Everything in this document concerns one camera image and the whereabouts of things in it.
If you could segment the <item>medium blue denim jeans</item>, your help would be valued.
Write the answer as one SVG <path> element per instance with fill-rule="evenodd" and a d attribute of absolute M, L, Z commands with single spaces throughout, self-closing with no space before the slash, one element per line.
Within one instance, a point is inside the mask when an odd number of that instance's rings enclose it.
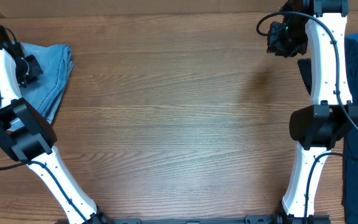
<path fill-rule="evenodd" d="M 16 63 L 13 57 L 6 51 L 0 50 L 0 92 L 1 107 L 11 103 L 13 99 L 25 98 L 43 117 L 47 106 L 45 101 L 54 89 L 58 77 L 59 65 L 62 60 L 66 63 L 71 60 L 71 48 L 67 45 L 52 45 L 41 47 L 32 44 L 23 44 L 27 56 L 34 55 L 38 60 L 43 74 L 36 80 L 20 87 L 16 80 Z"/>

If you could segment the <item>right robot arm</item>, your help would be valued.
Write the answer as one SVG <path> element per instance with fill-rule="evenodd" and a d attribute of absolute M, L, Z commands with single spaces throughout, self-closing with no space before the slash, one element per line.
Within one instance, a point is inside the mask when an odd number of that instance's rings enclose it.
<path fill-rule="evenodd" d="M 303 71 L 309 83 L 309 106 L 290 117 L 290 136 L 296 143 L 290 183 L 272 223 L 330 223 L 314 214 L 314 198 L 327 158 L 335 144 L 358 121 L 347 83 L 345 29 L 347 1 L 287 1 L 279 10 L 282 22 L 273 22 L 267 52 L 294 57 L 311 53 Z"/>

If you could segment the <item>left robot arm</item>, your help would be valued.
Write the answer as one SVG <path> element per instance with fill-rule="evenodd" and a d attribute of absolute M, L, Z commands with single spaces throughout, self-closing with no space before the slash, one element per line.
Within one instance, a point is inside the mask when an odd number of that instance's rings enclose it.
<path fill-rule="evenodd" d="M 68 45 L 21 43 L 0 25 L 0 148 L 40 177 L 69 223 L 109 223 L 70 174 L 52 129 L 73 66 Z"/>

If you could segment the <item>folded light blue jeans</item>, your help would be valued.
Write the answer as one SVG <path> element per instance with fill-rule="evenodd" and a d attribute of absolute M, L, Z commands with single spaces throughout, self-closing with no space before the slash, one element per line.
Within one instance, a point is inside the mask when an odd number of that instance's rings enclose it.
<path fill-rule="evenodd" d="M 48 100 L 45 101 L 47 106 L 43 112 L 45 119 L 50 124 L 53 123 L 58 112 L 73 67 L 74 63 L 71 60 L 69 60 L 67 63 L 62 60 L 61 64 L 59 65 L 59 72 L 57 73 L 58 81 L 54 89 L 48 95 Z"/>

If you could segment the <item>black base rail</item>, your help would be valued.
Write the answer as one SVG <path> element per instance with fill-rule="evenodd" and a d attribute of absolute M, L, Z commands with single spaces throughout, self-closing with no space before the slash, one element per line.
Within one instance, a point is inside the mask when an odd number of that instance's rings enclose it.
<path fill-rule="evenodd" d="M 330 224 L 328 215 L 297 218 L 284 217 L 281 215 L 246 215 L 244 218 L 207 218 L 207 219 L 168 219 L 168 220 L 141 220 L 133 219 L 114 219 L 109 221 L 99 221 L 97 219 L 88 220 L 86 223 L 112 223 L 112 224 Z"/>

